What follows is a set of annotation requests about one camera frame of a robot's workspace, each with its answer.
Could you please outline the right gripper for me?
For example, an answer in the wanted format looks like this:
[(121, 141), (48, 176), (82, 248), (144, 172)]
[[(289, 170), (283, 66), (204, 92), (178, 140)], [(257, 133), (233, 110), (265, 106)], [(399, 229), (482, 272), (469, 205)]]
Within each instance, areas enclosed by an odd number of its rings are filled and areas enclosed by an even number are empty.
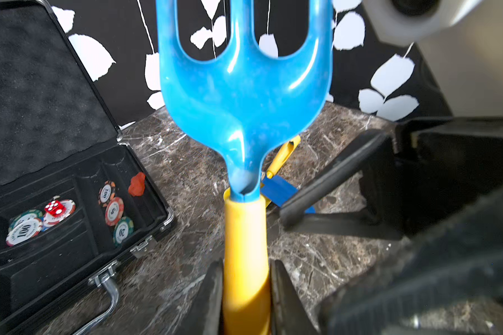
[[(305, 211), (361, 173), (363, 209)], [(503, 117), (418, 118), (350, 142), (280, 209), (287, 232), (400, 240), (503, 185)]]

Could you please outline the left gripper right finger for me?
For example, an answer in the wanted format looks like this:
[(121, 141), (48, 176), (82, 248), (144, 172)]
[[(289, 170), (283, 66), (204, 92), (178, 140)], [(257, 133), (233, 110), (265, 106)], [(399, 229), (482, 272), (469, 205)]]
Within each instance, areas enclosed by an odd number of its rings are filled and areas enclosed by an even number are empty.
[(318, 334), (280, 260), (271, 261), (271, 334)]

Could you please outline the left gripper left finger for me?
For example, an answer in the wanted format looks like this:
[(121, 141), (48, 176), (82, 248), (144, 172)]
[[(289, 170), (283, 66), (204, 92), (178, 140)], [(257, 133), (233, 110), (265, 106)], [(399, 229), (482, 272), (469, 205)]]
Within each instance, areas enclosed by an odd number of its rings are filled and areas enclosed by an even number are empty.
[(223, 260), (213, 262), (176, 334), (223, 334)]

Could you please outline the blue rake yellow handle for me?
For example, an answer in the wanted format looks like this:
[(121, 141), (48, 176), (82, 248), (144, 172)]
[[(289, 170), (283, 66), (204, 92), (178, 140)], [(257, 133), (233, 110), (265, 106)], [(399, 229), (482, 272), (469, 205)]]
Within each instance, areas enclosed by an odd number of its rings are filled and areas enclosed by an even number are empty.
[(324, 107), (333, 72), (333, 6), (311, 1), (305, 42), (278, 58), (258, 46), (252, 1), (230, 3), (229, 43), (210, 61), (197, 61), (183, 50), (177, 14), (176, 1), (156, 3), (163, 99), (185, 134), (223, 157), (231, 190), (224, 210), (224, 332), (269, 334), (261, 169), (271, 150), (308, 128)]

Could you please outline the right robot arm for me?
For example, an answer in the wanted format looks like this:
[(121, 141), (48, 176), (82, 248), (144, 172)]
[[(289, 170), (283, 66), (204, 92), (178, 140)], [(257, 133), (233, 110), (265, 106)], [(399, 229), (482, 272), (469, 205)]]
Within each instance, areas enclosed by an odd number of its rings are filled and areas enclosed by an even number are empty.
[(358, 135), (280, 209), (288, 232), (410, 243), (326, 297), (320, 334), (415, 334), (402, 320), (503, 304), (503, 1), (365, 1), (380, 41), (418, 43), (450, 117)]

